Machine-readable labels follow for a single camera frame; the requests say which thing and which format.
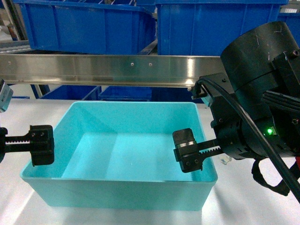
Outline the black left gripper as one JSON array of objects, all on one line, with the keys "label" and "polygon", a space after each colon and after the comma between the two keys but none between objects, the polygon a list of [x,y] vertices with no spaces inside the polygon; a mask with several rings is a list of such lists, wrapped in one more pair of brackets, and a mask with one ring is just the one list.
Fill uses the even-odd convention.
[{"label": "black left gripper", "polygon": [[54,148],[51,125],[30,126],[23,136],[8,136],[8,130],[0,128],[0,163],[7,153],[29,152],[33,166],[51,165],[55,159]]}]

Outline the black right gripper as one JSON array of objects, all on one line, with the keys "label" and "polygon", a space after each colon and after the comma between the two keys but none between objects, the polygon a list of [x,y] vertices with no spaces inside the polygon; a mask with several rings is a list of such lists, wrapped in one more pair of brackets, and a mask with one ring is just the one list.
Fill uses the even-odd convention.
[{"label": "black right gripper", "polygon": [[[283,158],[298,155],[298,100],[280,75],[269,73],[251,79],[238,89],[224,73],[210,80],[225,89]],[[176,161],[183,173],[203,169],[205,159],[223,152],[235,159],[267,158],[267,153],[250,126],[214,88],[210,88],[212,128],[218,139],[197,143],[192,129],[172,134]]]}]

